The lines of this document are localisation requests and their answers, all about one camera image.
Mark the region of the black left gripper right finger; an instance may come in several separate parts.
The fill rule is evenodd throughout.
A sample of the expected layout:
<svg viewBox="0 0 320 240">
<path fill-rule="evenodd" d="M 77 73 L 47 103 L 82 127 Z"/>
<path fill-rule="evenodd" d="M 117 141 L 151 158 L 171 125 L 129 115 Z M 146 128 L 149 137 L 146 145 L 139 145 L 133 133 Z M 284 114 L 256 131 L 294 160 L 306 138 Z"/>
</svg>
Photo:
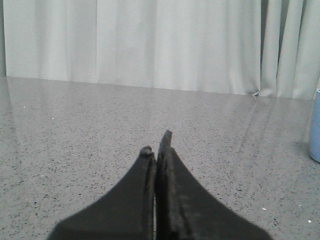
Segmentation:
<svg viewBox="0 0 320 240">
<path fill-rule="evenodd" d="M 155 182 L 156 239 L 269 240 L 262 228 L 214 198 L 189 172 L 171 146 L 167 130 L 160 142 Z"/>
</svg>

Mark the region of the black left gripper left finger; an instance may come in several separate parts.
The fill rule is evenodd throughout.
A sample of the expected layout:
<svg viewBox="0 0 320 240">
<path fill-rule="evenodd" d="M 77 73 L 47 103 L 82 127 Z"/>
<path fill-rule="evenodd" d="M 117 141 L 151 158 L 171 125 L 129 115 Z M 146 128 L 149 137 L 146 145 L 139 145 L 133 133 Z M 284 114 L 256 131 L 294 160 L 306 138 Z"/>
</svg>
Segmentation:
<svg viewBox="0 0 320 240">
<path fill-rule="evenodd" d="M 156 167 L 152 148 L 143 147 L 117 185 L 98 201 L 60 221 L 48 239 L 153 239 Z"/>
</svg>

